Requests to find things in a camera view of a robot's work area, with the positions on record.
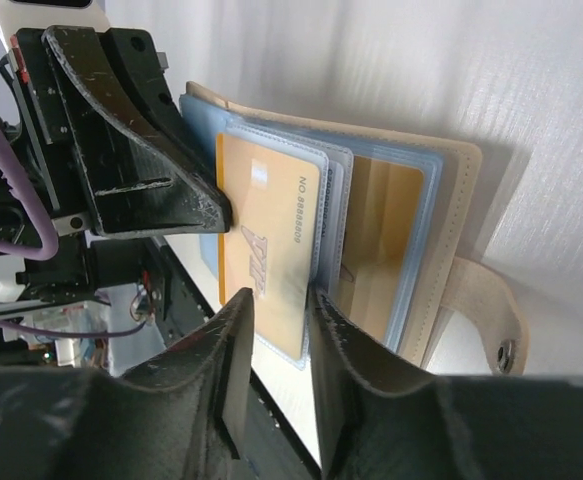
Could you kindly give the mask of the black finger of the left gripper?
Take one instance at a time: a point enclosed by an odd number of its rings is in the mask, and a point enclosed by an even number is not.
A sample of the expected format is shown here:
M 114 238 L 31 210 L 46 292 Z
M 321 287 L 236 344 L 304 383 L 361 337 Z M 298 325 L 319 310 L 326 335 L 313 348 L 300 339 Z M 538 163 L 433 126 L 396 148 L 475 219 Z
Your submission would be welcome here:
M 100 236 L 224 233 L 231 205 L 169 92 L 144 30 L 42 35 Z

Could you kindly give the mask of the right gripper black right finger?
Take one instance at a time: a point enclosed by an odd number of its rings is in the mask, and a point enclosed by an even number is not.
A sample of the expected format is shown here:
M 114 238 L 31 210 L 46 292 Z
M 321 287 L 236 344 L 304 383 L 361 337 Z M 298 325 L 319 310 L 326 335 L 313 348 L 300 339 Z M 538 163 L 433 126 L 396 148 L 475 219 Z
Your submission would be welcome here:
M 435 375 L 308 294 L 326 479 L 583 479 L 583 377 Z

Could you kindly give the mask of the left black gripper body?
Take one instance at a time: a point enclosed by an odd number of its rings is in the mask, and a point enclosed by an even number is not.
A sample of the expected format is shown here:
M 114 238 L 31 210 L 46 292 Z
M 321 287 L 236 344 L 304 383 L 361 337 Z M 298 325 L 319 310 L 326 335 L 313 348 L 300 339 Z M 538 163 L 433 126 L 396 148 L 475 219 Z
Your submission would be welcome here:
M 0 169 L 0 255 L 19 261 L 18 280 L 92 280 L 94 257 L 85 238 L 91 226 L 87 199 L 75 159 L 75 139 L 53 75 L 43 32 L 23 28 L 10 39 L 11 49 L 0 59 L 0 75 L 16 101 L 20 122 L 0 118 L 0 131 L 20 165 Z M 18 179 L 34 190 L 58 235 L 55 255 L 45 261 L 26 259 L 42 243 L 24 203 L 13 190 Z

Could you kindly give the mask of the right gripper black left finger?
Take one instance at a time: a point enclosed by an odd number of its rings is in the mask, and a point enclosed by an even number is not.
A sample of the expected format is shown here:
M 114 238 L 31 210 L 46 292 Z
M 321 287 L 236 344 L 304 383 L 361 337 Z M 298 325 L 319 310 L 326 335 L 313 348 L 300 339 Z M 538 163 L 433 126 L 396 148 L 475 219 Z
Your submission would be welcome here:
M 115 378 L 0 367 L 0 479 L 228 479 L 244 449 L 254 299 Z

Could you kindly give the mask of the beige card holder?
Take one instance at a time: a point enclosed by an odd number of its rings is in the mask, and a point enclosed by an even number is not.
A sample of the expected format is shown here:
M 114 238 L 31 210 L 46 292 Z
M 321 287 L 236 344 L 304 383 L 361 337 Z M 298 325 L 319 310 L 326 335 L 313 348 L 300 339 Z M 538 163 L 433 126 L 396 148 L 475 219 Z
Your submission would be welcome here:
M 447 309 L 469 319 L 480 334 L 486 361 L 496 375 L 524 372 L 529 347 L 527 320 L 506 281 L 482 264 L 486 239 L 477 221 L 474 190 L 483 153 L 472 143 L 394 130 L 303 118 L 240 105 L 195 82 L 186 94 L 222 113 L 293 132 L 332 133 L 373 145 L 432 150 L 442 155 L 445 172 L 433 212 L 433 231 L 396 352 L 425 366 L 438 341 L 438 315 Z

